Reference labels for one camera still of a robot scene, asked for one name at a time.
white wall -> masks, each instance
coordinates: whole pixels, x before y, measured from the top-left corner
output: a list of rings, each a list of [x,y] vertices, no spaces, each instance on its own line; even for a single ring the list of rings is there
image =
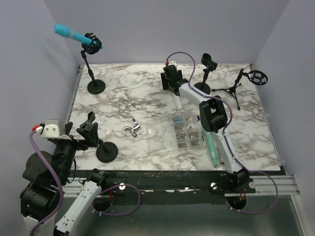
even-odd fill
[[[290,0],[254,68],[284,168],[294,174],[309,221],[315,222],[315,1]]]
[[[186,51],[200,62],[253,63],[288,0],[45,0],[58,24],[93,32],[104,49],[91,63],[161,63]],[[78,63],[81,45],[66,39]],[[191,63],[186,56],[178,62]]]
[[[78,68],[42,0],[0,1],[0,234],[25,230],[20,193],[34,153],[28,135],[49,118],[65,119]],[[53,145],[36,138],[42,150]]]

transparent plastic box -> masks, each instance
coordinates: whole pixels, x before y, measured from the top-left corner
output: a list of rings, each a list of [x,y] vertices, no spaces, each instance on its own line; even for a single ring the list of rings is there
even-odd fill
[[[146,123],[151,155],[184,151],[204,146],[201,126],[193,113],[154,118]]]

green cylindrical object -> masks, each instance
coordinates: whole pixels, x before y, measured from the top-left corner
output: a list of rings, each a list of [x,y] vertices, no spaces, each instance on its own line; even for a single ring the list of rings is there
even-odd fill
[[[206,134],[207,145],[208,145],[208,149],[210,153],[210,159],[213,163],[213,166],[216,168],[218,167],[218,156],[217,156],[217,151],[215,147],[215,142],[210,133],[205,131],[205,134]]]

silver faucet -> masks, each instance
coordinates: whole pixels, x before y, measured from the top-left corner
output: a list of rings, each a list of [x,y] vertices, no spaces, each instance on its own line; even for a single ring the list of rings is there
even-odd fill
[[[134,137],[137,137],[136,131],[138,129],[140,129],[140,125],[138,124],[138,122],[135,119],[132,119],[132,121],[134,122],[135,126],[133,128],[131,128],[129,126],[125,126],[124,130],[125,131],[129,130]]]

marble table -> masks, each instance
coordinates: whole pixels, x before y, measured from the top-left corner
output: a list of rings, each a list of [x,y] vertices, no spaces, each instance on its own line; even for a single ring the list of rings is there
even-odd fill
[[[96,158],[96,148],[78,151],[76,161],[79,170],[165,170],[197,171],[224,170],[224,165],[214,168],[209,153],[204,146],[195,150],[154,154],[149,152],[149,136],[145,125],[150,119],[164,119],[177,113],[199,114],[199,109],[186,99],[163,91],[160,73],[163,64],[97,64],[91,65],[96,79],[106,83],[106,90],[99,95],[89,94],[87,85],[91,80],[86,66],[75,96],[70,121],[74,123],[71,134],[82,137],[75,129],[83,123],[90,111],[95,112],[98,135],[101,139],[115,143],[119,149],[117,158],[110,163],[102,163]],[[197,65],[192,84],[202,81],[203,65]],[[178,65],[184,78],[189,78],[193,66]],[[250,70],[247,64],[218,65],[211,72],[207,84],[212,89],[226,88],[234,84],[239,71]],[[250,170],[280,170],[280,161],[269,133],[264,111],[256,87],[242,78],[237,88],[241,110],[236,101],[224,91],[212,92],[227,101],[233,110],[233,121],[229,126],[232,142],[240,160]],[[138,136],[124,132],[124,126],[133,126],[135,118],[142,128]]]

